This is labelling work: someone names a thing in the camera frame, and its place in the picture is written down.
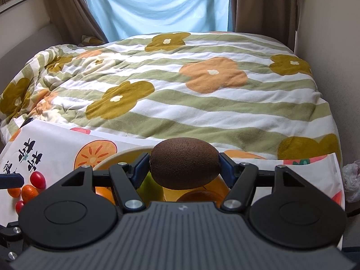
gray headboard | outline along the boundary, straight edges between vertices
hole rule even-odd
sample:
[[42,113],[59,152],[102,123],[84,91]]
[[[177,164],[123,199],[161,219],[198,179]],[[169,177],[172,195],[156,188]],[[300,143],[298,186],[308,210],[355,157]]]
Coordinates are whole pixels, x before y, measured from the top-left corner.
[[38,52],[63,44],[56,26],[50,24],[37,31],[0,58],[0,94],[10,81]]

curtain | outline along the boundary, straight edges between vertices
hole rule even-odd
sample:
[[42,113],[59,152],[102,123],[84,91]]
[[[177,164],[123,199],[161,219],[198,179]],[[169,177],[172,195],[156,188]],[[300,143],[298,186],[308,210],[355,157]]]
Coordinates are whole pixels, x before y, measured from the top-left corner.
[[273,37],[295,48],[297,0],[230,0],[233,30]]
[[229,26],[229,0],[86,1],[109,41],[148,33],[227,31]]
[[83,35],[108,42],[84,0],[44,0],[44,3],[65,43],[78,45]]

floral bedding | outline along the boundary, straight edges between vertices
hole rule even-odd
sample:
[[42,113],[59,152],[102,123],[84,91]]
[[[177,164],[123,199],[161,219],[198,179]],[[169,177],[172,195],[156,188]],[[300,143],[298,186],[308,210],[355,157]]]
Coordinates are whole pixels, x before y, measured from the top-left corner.
[[269,37],[166,33],[33,57],[0,98],[8,142],[33,117],[144,139],[195,137],[234,157],[335,152],[337,128],[307,62]]

brown curtain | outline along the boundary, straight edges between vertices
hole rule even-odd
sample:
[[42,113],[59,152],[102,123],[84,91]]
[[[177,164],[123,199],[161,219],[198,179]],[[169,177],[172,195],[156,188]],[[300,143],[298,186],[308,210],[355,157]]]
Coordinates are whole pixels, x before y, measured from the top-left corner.
[[297,0],[230,0],[233,31],[273,37],[295,48]]
[[83,35],[108,42],[84,0],[44,0],[44,3],[65,43],[78,45]]

black chinese character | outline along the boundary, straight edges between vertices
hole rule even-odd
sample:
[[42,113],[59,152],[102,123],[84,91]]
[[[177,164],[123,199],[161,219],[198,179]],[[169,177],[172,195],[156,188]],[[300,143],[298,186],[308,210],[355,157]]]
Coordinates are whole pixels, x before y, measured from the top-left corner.
[[24,148],[22,150],[19,149],[19,161],[22,162],[23,160],[26,160],[29,156],[29,153],[31,152],[31,150],[33,149],[35,144],[35,141],[31,141],[30,142],[30,138],[27,142],[24,143]]
[[4,172],[5,172],[5,173],[10,173],[10,169],[11,169],[12,166],[13,166],[12,163],[9,163],[9,161],[6,162],[6,164],[5,164],[5,166],[4,166]]
[[37,151],[36,151],[36,153],[32,155],[31,161],[29,161],[29,160],[27,161],[29,164],[27,166],[29,172],[31,172],[32,170],[34,170],[34,171],[36,170],[35,165],[40,162],[42,156],[43,156],[42,153],[37,154]]

